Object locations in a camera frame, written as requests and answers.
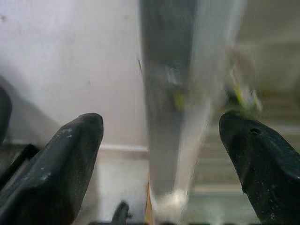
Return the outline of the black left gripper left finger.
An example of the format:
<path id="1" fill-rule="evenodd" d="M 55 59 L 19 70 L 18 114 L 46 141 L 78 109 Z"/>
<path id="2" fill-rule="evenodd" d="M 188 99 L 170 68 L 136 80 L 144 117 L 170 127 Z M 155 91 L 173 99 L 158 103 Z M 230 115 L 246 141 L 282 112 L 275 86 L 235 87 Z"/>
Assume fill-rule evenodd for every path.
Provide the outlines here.
<path id="1" fill-rule="evenodd" d="M 3 225 L 69 225 L 77 217 L 104 134 L 86 113 L 62 126 L 0 195 Z"/>

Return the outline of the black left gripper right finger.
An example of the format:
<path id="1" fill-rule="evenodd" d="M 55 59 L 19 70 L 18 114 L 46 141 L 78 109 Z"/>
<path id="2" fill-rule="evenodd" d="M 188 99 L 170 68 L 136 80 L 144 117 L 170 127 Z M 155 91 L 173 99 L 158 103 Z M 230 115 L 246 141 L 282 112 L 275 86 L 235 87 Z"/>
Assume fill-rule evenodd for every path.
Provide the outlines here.
<path id="1" fill-rule="evenodd" d="M 226 112 L 219 135 L 258 219 L 300 223 L 300 155 L 275 130 L 240 112 Z"/>

